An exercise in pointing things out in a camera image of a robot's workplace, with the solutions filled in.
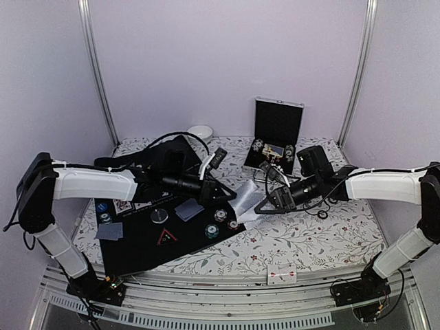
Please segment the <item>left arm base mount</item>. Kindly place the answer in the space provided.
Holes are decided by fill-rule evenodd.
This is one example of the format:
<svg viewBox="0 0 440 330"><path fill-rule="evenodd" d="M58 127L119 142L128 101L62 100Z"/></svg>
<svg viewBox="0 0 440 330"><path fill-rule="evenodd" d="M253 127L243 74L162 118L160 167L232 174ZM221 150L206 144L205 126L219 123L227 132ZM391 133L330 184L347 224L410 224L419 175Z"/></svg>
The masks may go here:
<svg viewBox="0 0 440 330"><path fill-rule="evenodd" d="M86 301L95 301L121 307L127 287L123 279L114 275L99 279L94 272L87 272L78 278L68 278L66 292Z"/></svg>

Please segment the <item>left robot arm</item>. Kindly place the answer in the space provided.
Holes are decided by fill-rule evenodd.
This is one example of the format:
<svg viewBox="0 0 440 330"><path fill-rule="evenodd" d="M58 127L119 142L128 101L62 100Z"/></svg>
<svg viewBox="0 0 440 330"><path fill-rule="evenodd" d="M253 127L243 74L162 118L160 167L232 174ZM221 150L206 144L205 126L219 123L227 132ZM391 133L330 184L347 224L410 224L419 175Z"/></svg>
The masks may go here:
<svg viewBox="0 0 440 330"><path fill-rule="evenodd" d="M93 199L101 225L119 238L102 240L108 275L151 270L243 230L232 208L236 192L212 176L227 153L200 158L184 132L168 133L143 150L101 157L92 165L62 162L41 152L16 187L8 222L31 234L87 298L102 293L88 258L54 215L60 200Z"/></svg>

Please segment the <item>dealt card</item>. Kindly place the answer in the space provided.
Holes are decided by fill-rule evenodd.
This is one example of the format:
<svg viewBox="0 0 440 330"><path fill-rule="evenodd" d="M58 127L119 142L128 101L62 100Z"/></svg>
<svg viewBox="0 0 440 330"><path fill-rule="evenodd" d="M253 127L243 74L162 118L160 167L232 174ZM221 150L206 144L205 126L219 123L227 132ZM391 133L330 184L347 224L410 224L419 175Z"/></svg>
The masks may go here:
<svg viewBox="0 0 440 330"><path fill-rule="evenodd" d="M197 214L199 204L194 199L189 199L175 208L176 215L183 221L187 221Z"/></svg>
<svg viewBox="0 0 440 330"><path fill-rule="evenodd" d="M100 240L117 241L119 238L118 238L118 227L116 223L110 223L110 224L100 223L98 225L95 238Z"/></svg>

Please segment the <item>blue round button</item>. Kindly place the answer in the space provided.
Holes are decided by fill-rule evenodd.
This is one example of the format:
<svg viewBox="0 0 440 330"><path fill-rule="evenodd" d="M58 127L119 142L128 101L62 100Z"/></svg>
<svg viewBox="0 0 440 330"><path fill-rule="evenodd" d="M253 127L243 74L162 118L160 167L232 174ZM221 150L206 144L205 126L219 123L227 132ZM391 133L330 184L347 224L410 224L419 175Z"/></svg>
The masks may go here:
<svg viewBox="0 0 440 330"><path fill-rule="evenodd" d="M105 212L105 211L107 210L107 208L108 208L108 206L107 206L106 203L99 203L99 204L96 206L96 210L97 210L98 212Z"/></svg>

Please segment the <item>black triangular token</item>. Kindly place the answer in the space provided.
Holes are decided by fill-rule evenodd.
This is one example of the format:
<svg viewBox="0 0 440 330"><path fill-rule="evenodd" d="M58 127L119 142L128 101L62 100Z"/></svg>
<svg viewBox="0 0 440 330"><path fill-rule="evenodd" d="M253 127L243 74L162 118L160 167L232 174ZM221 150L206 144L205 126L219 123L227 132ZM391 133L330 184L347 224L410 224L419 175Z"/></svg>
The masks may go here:
<svg viewBox="0 0 440 330"><path fill-rule="evenodd" d="M158 246L167 245L169 243L177 242L178 239L169 232L166 228L164 228L159 236L159 239L157 241Z"/></svg>

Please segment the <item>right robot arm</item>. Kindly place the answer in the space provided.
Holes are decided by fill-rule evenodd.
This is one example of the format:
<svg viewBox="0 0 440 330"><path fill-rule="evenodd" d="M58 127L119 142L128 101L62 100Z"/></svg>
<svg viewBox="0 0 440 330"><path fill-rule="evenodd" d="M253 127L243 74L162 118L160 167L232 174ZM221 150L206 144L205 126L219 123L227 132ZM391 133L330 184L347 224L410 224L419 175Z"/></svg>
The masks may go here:
<svg viewBox="0 0 440 330"><path fill-rule="evenodd" d="M302 180L268 193L254 211L258 215L298 212L314 198L350 201L375 199L421 206L416 226L375 256L361 273L355 293L371 299L401 266L439 244L439 163L416 169L365 169L346 165L334 170L321 146L297 154Z"/></svg>

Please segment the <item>white chip stack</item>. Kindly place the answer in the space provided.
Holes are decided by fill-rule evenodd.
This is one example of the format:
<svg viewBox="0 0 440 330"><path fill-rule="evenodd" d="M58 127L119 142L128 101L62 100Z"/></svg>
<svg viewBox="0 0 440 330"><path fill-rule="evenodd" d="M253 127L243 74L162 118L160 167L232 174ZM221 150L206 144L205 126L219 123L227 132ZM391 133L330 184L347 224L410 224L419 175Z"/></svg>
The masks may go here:
<svg viewBox="0 0 440 330"><path fill-rule="evenodd" d="M227 217L228 217L228 213L223 209L216 210L214 213L214 220L218 222L225 221Z"/></svg>

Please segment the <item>blue playing card deck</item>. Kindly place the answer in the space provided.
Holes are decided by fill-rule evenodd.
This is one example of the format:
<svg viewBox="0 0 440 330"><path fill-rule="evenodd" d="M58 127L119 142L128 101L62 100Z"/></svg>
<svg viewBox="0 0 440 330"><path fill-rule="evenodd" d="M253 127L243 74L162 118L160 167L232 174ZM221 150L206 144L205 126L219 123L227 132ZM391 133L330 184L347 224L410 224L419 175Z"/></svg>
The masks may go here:
<svg viewBox="0 0 440 330"><path fill-rule="evenodd" d="M229 202L235 211L236 220L247 230L254 228L263 221L261 214L256 214L254 208L264 200L265 195L251 180L247 180L236 191L236 198Z"/></svg>

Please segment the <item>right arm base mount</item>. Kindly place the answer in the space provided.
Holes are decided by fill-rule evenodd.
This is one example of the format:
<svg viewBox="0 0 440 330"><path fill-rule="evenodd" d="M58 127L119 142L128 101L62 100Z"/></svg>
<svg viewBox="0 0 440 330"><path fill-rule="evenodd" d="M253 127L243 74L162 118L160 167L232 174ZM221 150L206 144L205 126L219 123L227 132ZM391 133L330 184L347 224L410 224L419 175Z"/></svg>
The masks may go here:
<svg viewBox="0 0 440 330"><path fill-rule="evenodd" d="M370 304L352 308L353 315L362 323L371 323L378 320L390 293L391 289L386 281L381 281L376 285L366 279L347 281L339 278L330 286L330 294L334 298L337 307L374 300Z"/></svg>

